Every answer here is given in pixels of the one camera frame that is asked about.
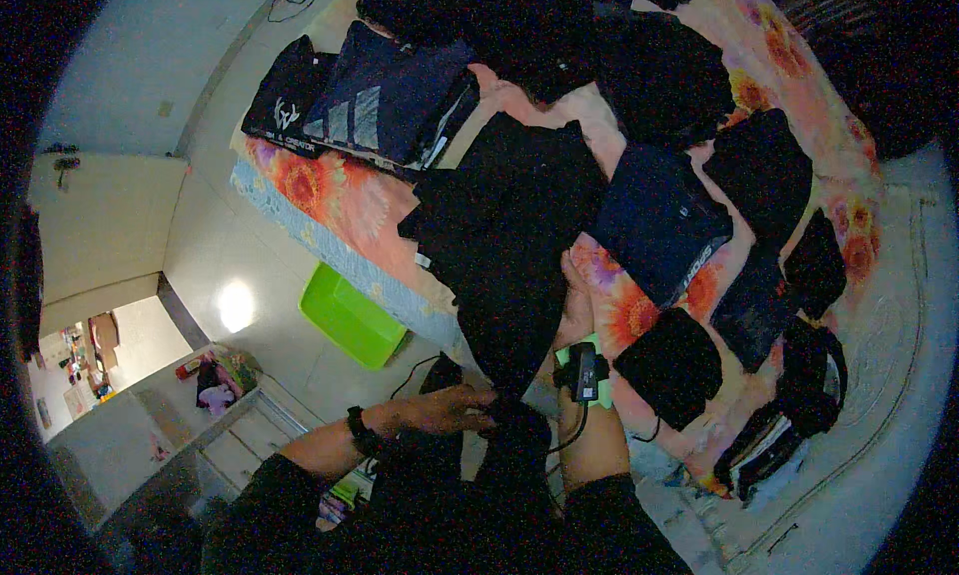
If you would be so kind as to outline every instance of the green plastic basin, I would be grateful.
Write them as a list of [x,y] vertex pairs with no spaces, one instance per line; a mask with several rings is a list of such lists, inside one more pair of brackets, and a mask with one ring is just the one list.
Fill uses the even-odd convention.
[[306,284],[299,308],[307,321],[370,371],[387,363],[407,332],[322,262]]

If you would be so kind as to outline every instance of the graphic print t-shirt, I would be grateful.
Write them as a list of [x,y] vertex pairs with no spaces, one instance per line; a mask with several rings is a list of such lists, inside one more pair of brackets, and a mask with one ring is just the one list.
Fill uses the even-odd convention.
[[309,36],[292,41],[276,60],[253,98],[240,126],[301,157],[316,159],[323,146],[303,135],[306,113],[323,92],[337,55],[313,52]]

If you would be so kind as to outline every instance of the drawer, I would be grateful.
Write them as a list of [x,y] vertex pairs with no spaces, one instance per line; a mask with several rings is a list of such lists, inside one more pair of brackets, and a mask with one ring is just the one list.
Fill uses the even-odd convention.
[[245,415],[230,425],[230,431],[261,460],[270,458],[290,441],[287,434],[256,408],[246,411]]
[[219,438],[210,442],[210,445],[203,449],[203,454],[241,490],[249,483],[250,477],[260,467],[261,462],[229,431],[223,432]]

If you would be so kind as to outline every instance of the wrist watch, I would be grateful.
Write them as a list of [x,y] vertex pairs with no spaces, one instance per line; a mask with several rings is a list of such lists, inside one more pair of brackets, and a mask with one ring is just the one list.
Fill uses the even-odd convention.
[[353,434],[353,446],[364,456],[375,457],[387,445],[384,440],[372,429],[369,429],[363,423],[363,407],[351,406],[346,409],[346,426],[350,428]]

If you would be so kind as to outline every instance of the tiled floor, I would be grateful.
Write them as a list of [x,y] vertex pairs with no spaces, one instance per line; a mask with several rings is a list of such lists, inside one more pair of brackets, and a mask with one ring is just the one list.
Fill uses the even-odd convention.
[[[412,365],[439,353],[411,336],[386,367],[368,372],[330,344],[297,308],[318,260],[229,184],[236,162],[229,140],[237,121],[276,55],[329,1],[316,0],[289,21],[263,23],[222,79],[190,145],[192,171],[180,192],[163,267],[210,339],[253,353],[270,376],[324,421],[340,418],[353,404],[385,400]],[[233,281],[246,284],[254,302],[252,323],[236,333],[223,326],[217,306],[220,292]],[[423,375],[417,374],[410,389]]]

